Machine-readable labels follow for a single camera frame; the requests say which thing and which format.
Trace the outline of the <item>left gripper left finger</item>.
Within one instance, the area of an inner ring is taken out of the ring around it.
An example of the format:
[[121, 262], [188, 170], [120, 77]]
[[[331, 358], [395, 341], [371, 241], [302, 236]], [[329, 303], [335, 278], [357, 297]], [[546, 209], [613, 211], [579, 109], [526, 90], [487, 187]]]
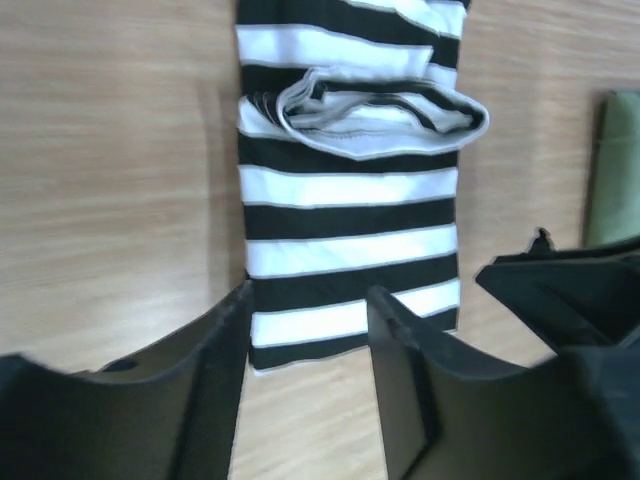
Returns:
[[253, 292], [244, 282], [170, 335], [97, 371], [1, 359], [5, 479], [224, 479]]

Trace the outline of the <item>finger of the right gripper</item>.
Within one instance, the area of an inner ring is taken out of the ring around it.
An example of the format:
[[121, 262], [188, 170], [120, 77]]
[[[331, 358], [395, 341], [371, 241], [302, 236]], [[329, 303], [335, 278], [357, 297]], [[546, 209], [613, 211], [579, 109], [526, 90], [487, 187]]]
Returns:
[[528, 250], [495, 257], [475, 282], [552, 350], [639, 346], [639, 238], [557, 250], [540, 228]]

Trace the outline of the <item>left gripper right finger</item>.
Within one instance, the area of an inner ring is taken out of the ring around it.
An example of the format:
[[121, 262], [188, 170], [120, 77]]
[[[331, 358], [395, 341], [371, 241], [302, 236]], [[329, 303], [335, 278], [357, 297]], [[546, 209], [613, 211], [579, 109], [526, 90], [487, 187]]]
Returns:
[[575, 361], [532, 368], [418, 319], [380, 287], [369, 345], [391, 479], [577, 479], [600, 455]]

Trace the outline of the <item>green motorcycle tank top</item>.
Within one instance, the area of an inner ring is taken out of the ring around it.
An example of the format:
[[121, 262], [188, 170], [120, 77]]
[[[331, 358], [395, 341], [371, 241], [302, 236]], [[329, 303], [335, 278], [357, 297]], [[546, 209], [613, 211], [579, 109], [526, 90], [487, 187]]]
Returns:
[[639, 92], [618, 90], [599, 109], [583, 244], [605, 246], [639, 235]]

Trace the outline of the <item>black white striped top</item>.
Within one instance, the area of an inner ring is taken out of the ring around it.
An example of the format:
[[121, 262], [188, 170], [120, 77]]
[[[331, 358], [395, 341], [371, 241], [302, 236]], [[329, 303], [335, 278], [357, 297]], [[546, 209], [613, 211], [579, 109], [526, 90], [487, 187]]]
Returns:
[[241, 1], [238, 170], [249, 361], [363, 347], [382, 286], [453, 332], [460, 150], [489, 113], [456, 88], [466, 1]]

